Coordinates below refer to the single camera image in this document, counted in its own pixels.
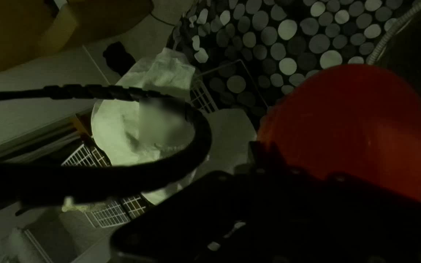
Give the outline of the red bowl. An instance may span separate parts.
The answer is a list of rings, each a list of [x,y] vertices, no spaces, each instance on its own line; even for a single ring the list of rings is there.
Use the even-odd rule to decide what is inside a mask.
[[[341,172],[421,200],[421,97],[390,70],[321,70],[262,118],[257,140],[317,179]]]

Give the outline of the black grey dotted bedspread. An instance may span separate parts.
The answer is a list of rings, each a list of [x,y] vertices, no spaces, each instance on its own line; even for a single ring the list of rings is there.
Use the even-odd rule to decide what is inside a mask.
[[[362,64],[413,0],[194,0],[169,36],[208,100],[255,121],[305,78]]]

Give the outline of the white crumpled cloth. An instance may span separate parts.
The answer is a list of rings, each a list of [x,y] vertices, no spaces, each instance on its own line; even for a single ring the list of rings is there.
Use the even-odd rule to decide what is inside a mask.
[[[124,87],[141,87],[173,94],[189,102],[195,67],[185,55],[163,48],[154,56],[134,62],[116,81]],[[211,147],[205,160],[182,179],[156,191],[143,192],[157,204],[210,170],[232,172],[246,160],[248,141],[255,129],[242,109],[216,109],[205,113],[211,128]],[[97,100],[90,115],[96,145],[113,166],[157,160],[182,148],[192,138],[192,126],[182,118],[160,107],[126,100]]]

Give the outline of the black object on floor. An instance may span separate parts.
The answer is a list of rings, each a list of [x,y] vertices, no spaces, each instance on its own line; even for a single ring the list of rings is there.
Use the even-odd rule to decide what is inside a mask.
[[[134,56],[121,42],[109,43],[102,52],[102,56],[105,58],[106,65],[119,75],[125,74],[135,62]]]

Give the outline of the brown cardboard box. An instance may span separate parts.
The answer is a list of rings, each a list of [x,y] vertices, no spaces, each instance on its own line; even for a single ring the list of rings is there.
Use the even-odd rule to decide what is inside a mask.
[[[151,0],[0,0],[0,71],[122,33],[151,8]]]

